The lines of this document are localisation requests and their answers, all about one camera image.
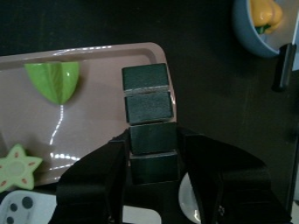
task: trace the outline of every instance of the lime green toy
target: lime green toy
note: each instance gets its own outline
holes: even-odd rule
[[[0,193],[11,186],[34,189],[34,171],[42,163],[39,157],[27,157],[24,147],[17,144],[7,157],[0,158]]]
[[[48,62],[24,65],[32,84],[56,104],[71,98],[80,76],[79,62]]]

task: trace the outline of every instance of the blue bowl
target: blue bowl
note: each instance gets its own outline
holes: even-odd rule
[[[259,35],[250,16],[250,1],[235,0],[232,8],[232,28],[238,40],[244,48],[263,58],[274,58],[279,50],[274,49],[263,40],[266,34]]]

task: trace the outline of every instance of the cube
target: cube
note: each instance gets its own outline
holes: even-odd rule
[[[131,151],[135,155],[164,152],[178,148],[175,122],[132,126],[130,135]]]

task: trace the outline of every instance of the green block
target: green block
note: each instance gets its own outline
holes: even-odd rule
[[[178,148],[175,122],[132,126],[130,134],[131,151],[135,155],[170,151]]]
[[[172,150],[146,156],[131,156],[134,184],[150,184],[179,179],[178,154]]]
[[[170,81],[166,64],[124,67],[123,85],[127,95],[168,90]]]
[[[135,94],[126,97],[126,119],[131,125],[167,121],[172,117],[170,92]]]

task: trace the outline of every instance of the white object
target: white object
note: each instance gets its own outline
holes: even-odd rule
[[[200,211],[194,196],[192,184],[188,173],[186,173],[182,179],[182,185],[179,190],[179,203],[182,211],[190,221],[192,221],[194,223],[202,223]]]
[[[56,196],[39,192],[13,191],[0,205],[0,224],[48,224],[56,207]],[[155,210],[124,206],[123,222],[162,224]]]

